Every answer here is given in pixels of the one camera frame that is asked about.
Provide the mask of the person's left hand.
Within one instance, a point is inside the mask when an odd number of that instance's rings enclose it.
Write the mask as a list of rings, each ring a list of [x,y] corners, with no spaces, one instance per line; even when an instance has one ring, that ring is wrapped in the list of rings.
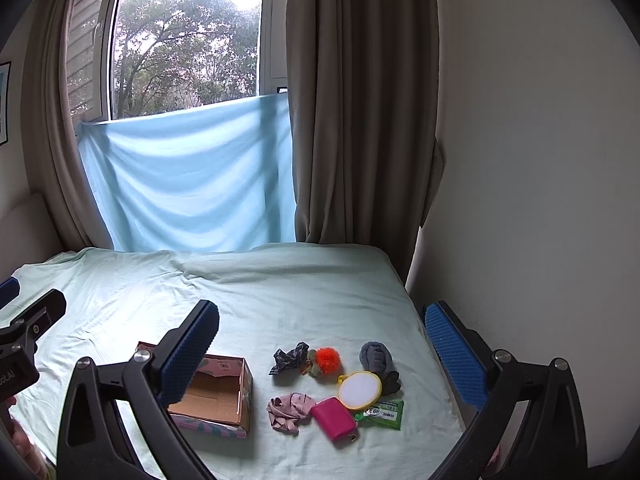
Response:
[[[40,451],[30,442],[22,426],[13,417],[10,417],[10,421],[13,424],[10,436],[17,451],[40,480],[47,480],[49,473]]]

